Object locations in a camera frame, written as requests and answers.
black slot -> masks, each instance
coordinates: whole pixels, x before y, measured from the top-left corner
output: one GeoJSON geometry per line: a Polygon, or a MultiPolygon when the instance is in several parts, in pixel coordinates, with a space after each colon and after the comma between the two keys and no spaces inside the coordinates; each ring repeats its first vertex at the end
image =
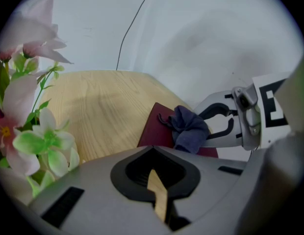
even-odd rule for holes
{"type": "Polygon", "coordinates": [[[238,175],[238,176],[240,176],[241,173],[243,172],[242,169],[229,167],[229,166],[225,166],[225,165],[219,167],[218,170],[221,170],[221,171],[224,171],[224,172],[227,172],[227,173],[230,173],[230,174],[238,175]]]}
{"type": "Polygon", "coordinates": [[[59,228],[75,206],[84,190],[70,187],[43,215],[42,218],[59,228]]]}

green flower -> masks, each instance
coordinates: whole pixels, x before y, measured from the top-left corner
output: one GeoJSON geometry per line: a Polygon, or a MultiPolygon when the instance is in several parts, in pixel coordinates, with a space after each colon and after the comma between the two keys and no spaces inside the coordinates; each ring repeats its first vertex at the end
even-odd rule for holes
{"type": "Polygon", "coordinates": [[[61,177],[68,170],[79,164],[79,155],[76,150],[71,149],[75,138],[63,129],[68,121],[56,128],[56,120],[48,108],[40,112],[40,125],[34,125],[33,131],[21,132],[13,141],[14,147],[26,154],[47,154],[47,162],[52,172],[61,177]],[[63,152],[70,150],[70,168],[63,152]]]}

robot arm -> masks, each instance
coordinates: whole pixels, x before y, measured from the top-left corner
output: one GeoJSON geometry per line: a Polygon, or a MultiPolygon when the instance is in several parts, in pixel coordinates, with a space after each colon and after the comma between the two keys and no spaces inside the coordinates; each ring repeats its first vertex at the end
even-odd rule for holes
{"type": "Polygon", "coordinates": [[[254,84],[231,91],[217,92],[202,101],[194,112],[204,120],[217,114],[233,115],[226,130],[208,136],[205,147],[243,146],[251,150],[260,144],[260,113],[254,84]]]}

gray plastic surface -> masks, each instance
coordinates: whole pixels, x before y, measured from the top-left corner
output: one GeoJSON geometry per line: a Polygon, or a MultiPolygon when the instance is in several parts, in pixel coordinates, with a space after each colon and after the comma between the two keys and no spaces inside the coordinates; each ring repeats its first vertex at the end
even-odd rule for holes
{"type": "Polygon", "coordinates": [[[82,164],[45,189],[30,209],[21,204],[20,211],[42,234],[251,234],[279,209],[304,175],[304,134],[288,136],[267,150],[253,152],[246,165],[163,147],[201,170],[201,182],[195,191],[186,199],[174,201],[179,215],[192,222],[172,232],[158,219],[151,204],[128,200],[108,180],[117,161],[143,148],[82,164]],[[244,171],[240,177],[216,173],[215,168],[222,164],[244,171]],[[57,230],[38,215],[69,186],[86,192],[57,230]]]}
{"type": "Polygon", "coordinates": [[[83,163],[45,189],[29,204],[42,215],[69,187],[84,189],[60,227],[73,235],[166,234],[170,229],[156,216],[151,203],[128,200],[113,186],[110,171],[116,162],[144,147],[83,163]]]}

white marker board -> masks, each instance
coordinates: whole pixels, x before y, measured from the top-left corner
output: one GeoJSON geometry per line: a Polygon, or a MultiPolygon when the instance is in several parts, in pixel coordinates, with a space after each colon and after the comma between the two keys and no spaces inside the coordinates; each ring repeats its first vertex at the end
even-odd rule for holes
{"type": "Polygon", "coordinates": [[[258,76],[253,83],[258,96],[257,105],[261,114],[260,148],[267,148],[275,140],[285,137],[291,130],[275,92],[288,78],[290,72],[258,76]]]}

